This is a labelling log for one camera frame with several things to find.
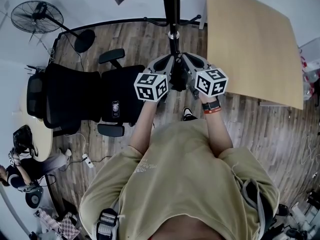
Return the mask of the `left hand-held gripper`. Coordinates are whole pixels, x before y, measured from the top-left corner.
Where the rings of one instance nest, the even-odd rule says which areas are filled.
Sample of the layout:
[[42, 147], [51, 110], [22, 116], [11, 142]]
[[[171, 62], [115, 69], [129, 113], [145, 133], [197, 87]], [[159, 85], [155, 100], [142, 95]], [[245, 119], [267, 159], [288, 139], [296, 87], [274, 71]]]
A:
[[172, 84], [173, 55], [163, 55], [151, 61], [134, 82], [137, 98], [142, 101], [158, 102], [165, 96]]

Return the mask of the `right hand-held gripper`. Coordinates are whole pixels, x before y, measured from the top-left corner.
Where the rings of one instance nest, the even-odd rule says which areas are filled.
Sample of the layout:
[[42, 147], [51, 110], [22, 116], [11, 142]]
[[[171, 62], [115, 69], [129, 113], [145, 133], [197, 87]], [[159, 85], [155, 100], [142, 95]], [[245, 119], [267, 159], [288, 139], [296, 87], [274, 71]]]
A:
[[188, 74], [187, 85], [195, 99], [202, 93], [208, 98], [224, 94], [228, 76], [205, 58], [194, 53], [183, 53], [183, 65]]

